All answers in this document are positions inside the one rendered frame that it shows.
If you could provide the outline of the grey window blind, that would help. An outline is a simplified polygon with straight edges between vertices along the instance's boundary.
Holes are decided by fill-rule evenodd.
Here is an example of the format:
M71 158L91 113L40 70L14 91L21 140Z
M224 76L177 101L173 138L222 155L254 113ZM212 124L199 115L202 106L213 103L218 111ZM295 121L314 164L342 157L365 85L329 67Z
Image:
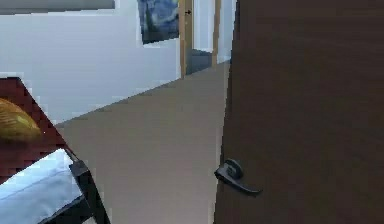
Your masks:
M0 15L114 8L115 0L0 0Z

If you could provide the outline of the blue framed wall picture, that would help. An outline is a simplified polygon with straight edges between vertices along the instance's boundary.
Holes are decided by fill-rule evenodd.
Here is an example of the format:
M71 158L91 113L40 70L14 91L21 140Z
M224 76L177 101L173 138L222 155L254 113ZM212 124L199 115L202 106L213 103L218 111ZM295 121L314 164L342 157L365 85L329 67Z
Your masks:
M179 37L178 0L137 0L144 44Z

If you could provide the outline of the dark brown room door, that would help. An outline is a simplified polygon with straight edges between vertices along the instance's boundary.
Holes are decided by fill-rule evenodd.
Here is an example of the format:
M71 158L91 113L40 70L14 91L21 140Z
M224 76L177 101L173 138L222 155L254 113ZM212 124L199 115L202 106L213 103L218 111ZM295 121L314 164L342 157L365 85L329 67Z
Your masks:
M237 0L226 159L214 224L384 224L384 0Z

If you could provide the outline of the black chair with white cushion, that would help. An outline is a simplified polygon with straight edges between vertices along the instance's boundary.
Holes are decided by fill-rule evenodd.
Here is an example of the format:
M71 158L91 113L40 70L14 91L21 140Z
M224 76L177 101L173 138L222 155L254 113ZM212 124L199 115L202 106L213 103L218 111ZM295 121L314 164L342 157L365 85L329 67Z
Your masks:
M58 149L0 184L0 224L112 224L84 161Z

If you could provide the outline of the light wood room door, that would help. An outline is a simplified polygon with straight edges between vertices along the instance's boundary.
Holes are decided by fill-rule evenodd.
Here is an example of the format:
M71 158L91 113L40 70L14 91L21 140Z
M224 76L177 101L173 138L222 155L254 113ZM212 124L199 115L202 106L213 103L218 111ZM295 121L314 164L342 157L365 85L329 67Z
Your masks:
M186 15L187 10L193 10L194 0L179 0L179 35L180 35L180 69L181 78L188 73L190 52L193 48L193 12Z

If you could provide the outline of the dark red wooden table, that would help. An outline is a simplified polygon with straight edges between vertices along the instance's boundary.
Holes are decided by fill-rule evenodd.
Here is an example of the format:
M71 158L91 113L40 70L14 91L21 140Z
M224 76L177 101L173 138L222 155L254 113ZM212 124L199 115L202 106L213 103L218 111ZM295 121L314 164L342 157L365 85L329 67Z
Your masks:
M19 77L0 78L0 98L21 107L32 117L42 132L39 138L28 142L0 139L0 184L56 149L62 148L76 159L76 154L67 145Z

